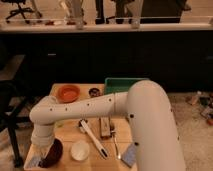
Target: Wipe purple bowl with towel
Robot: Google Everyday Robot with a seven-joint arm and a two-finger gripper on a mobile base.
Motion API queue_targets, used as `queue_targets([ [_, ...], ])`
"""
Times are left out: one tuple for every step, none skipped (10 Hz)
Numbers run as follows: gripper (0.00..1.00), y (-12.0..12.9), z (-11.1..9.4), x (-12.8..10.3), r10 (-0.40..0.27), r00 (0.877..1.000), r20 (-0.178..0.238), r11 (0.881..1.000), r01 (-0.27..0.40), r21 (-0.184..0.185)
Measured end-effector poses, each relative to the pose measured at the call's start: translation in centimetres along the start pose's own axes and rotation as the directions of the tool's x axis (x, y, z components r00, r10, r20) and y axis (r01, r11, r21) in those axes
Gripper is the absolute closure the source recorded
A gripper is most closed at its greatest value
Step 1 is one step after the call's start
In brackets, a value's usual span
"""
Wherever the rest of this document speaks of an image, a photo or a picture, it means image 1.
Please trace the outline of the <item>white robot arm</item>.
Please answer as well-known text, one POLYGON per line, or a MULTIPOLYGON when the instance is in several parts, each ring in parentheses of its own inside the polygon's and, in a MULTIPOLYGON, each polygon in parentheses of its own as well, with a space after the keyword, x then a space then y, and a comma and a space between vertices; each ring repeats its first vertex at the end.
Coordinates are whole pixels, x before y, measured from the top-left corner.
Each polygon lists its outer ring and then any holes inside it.
POLYGON ((121 115, 129 119, 136 147, 138 171, 186 171, 179 135, 168 96, 151 80, 141 80, 128 91, 68 104, 46 96, 30 112, 34 123, 31 142, 53 143, 54 123, 66 119, 121 115))

